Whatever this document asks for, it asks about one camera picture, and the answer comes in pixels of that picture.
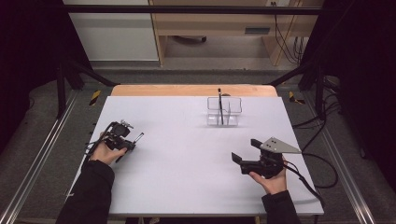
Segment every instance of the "white wall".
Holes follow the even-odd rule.
[[[66,5],[148,5],[147,0],[64,0]],[[90,61],[158,61],[149,14],[70,13]]]

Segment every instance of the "dark curtain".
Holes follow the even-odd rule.
[[[336,7],[346,2],[350,1],[327,0],[325,4]],[[396,189],[395,17],[395,1],[357,0],[321,52],[320,61],[324,75],[339,77],[340,101],[350,127],[393,189]],[[306,48],[305,61],[314,55],[336,20],[319,18]]]
[[[0,6],[0,153],[29,107],[29,92],[55,80],[61,60],[91,68],[69,15],[42,10],[42,4],[63,1],[13,0]]]

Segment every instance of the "white table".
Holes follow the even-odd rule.
[[[298,147],[278,97],[243,96],[236,128],[206,125],[206,96],[110,96],[92,135],[95,141],[112,121],[134,126],[128,140],[145,133],[135,150],[116,164],[110,214],[124,217],[241,217],[265,214],[264,190],[241,175],[231,159],[257,161],[250,139],[274,136]],[[301,155],[284,154],[313,186]],[[319,201],[287,172],[291,198],[300,216],[320,215]]]

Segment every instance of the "person's hand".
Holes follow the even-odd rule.
[[[279,174],[269,179],[265,179],[261,175],[258,175],[254,172],[250,172],[249,175],[257,183],[262,185],[262,187],[265,189],[265,192],[267,192],[268,194],[276,194],[288,189],[286,186],[286,168],[283,168],[283,170]]]
[[[105,144],[105,142],[102,141],[101,143],[99,143],[96,150],[91,155],[90,161],[101,161],[107,165],[110,165],[111,162],[113,162],[115,159],[125,155],[125,152],[126,152],[126,147],[120,150],[116,150],[116,149],[111,150]]]

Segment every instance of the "gray floor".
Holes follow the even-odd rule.
[[[295,66],[284,60],[281,66],[273,67],[264,52],[259,37],[209,37],[205,43],[174,38],[170,39],[163,67],[153,66],[152,63],[141,63],[137,67],[132,67],[132,64],[115,67],[114,64],[108,63],[106,66],[99,64],[97,72],[121,83],[262,84],[282,76]],[[111,93],[111,88],[85,76],[84,79],[87,83],[82,91],[67,91],[68,95],[77,95],[75,106],[21,207],[17,222],[26,223],[29,219],[31,223],[46,223],[45,220],[57,217],[63,205],[64,191],[76,174],[84,144],[90,140],[94,123],[99,118],[106,96]],[[309,104],[301,105],[289,100],[290,91],[296,99],[304,99],[307,102],[313,99],[312,92],[299,92],[296,89],[297,81],[298,77],[277,88],[278,95],[284,99],[292,124],[314,116]],[[101,95],[95,105],[89,105],[96,90],[101,90]],[[20,128],[0,157],[2,212],[11,202],[55,122],[55,83],[51,82],[35,89],[31,92],[31,98],[35,103],[32,103],[32,108],[27,111]],[[329,115],[326,132],[331,135],[375,221],[359,219],[360,216],[353,205],[354,198],[349,194],[350,186],[340,181],[332,189],[319,190],[326,206],[325,214],[320,216],[318,223],[396,223],[395,193],[387,185],[375,162],[361,158],[359,145],[354,140],[345,118],[337,112]],[[300,147],[305,146],[317,130],[318,127],[296,129],[295,134]],[[332,156],[329,152],[332,149],[325,140],[325,135],[320,134],[306,152],[331,161]],[[327,165],[312,158],[306,158],[305,161],[317,185],[332,182],[332,171]],[[303,223],[313,223],[313,220],[312,217],[302,217]]]

